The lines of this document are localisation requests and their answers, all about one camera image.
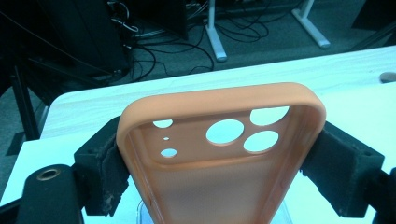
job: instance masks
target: desk leg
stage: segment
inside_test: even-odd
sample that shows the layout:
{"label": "desk leg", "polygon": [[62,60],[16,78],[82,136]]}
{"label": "desk leg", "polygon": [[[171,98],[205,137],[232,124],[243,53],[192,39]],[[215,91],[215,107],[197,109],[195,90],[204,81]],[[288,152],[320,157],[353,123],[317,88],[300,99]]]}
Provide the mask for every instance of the desk leg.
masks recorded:
{"label": "desk leg", "polygon": [[210,44],[212,45],[212,49],[215,52],[216,59],[219,63],[225,62],[227,60],[227,54],[221,44],[219,39],[218,32],[215,28],[215,2],[216,0],[209,0],[209,14],[206,32],[207,36],[209,36]]}
{"label": "desk leg", "polygon": [[11,82],[18,109],[20,110],[26,140],[36,140],[40,138],[40,133],[35,121],[35,112],[32,108],[32,102],[23,75],[20,73],[17,66],[15,66],[15,73],[11,76]]}
{"label": "desk leg", "polygon": [[291,11],[296,20],[305,28],[305,30],[314,38],[317,44],[322,49],[327,49],[330,46],[330,42],[326,37],[318,30],[318,28],[308,19],[308,14],[311,11],[311,7],[315,0],[306,0],[301,7],[295,8]]}

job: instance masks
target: white table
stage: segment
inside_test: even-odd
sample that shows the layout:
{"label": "white table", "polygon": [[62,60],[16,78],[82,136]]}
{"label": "white table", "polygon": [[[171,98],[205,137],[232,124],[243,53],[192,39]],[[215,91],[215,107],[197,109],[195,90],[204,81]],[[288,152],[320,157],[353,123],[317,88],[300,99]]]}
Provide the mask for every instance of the white table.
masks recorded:
{"label": "white table", "polygon": [[[23,145],[1,204],[21,197],[24,179],[33,171],[55,163],[73,164],[74,152],[136,99],[282,81],[313,90],[326,105],[328,121],[386,155],[383,170],[388,173],[396,166],[396,84],[380,84],[378,77],[384,72],[396,72],[396,47],[67,93],[52,104],[40,140]],[[135,220],[140,200],[130,184],[113,218],[85,217],[86,223]],[[371,223],[374,215],[370,209],[364,220],[338,217],[301,175],[294,179],[285,202],[293,223]]]}

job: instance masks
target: translucent case back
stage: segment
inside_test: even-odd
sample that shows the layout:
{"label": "translucent case back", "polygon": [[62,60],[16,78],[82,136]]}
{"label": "translucent case back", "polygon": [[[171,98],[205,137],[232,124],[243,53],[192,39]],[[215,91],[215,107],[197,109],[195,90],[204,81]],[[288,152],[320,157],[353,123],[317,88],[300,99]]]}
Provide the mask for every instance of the translucent case back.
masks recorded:
{"label": "translucent case back", "polygon": [[117,143],[155,223],[269,223],[324,121],[300,84],[183,92],[130,104]]}

